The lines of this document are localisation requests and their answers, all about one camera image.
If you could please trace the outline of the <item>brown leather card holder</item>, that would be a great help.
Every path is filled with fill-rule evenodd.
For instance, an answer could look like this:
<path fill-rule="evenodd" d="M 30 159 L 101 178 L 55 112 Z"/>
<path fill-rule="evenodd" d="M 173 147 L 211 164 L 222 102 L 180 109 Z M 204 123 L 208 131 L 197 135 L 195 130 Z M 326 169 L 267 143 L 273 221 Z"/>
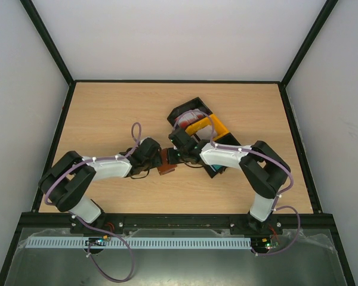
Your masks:
<path fill-rule="evenodd" d="M 162 164 L 157 167 L 157 170 L 161 176 L 171 173 L 176 169 L 177 167 L 176 164 L 169 163 L 167 148 L 164 148 L 160 151 L 160 157 L 161 157 Z"/>

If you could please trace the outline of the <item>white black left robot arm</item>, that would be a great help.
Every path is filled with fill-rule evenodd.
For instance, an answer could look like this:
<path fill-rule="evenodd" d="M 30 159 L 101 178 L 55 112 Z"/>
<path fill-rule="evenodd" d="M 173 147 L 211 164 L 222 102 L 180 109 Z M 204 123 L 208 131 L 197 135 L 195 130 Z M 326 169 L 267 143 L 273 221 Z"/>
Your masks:
<path fill-rule="evenodd" d="M 85 193 L 93 181 L 109 178 L 133 178 L 141 172 L 162 165 L 161 146 L 154 139 L 144 138 L 128 154 L 112 157 L 82 157 L 76 151 L 67 152 L 38 183 L 46 203 L 60 212 L 69 212 L 86 223 L 93 223 L 102 209 Z"/>

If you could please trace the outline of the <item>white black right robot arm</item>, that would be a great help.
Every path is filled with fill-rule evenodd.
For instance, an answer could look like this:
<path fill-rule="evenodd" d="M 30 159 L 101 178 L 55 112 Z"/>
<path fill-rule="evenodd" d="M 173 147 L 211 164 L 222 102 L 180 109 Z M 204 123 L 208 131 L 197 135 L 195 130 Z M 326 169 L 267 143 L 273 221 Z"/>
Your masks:
<path fill-rule="evenodd" d="M 182 128 L 172 131 L 168 138 L 185 162 L 240 169 L 255 192 L 248 226 L 257 234 L 269 227 L 269 216 L 282 193 L 293 187 L 294 178 L 291 168 L 266 142 L 241 146 L 205 139 L 196 141 Z"/>

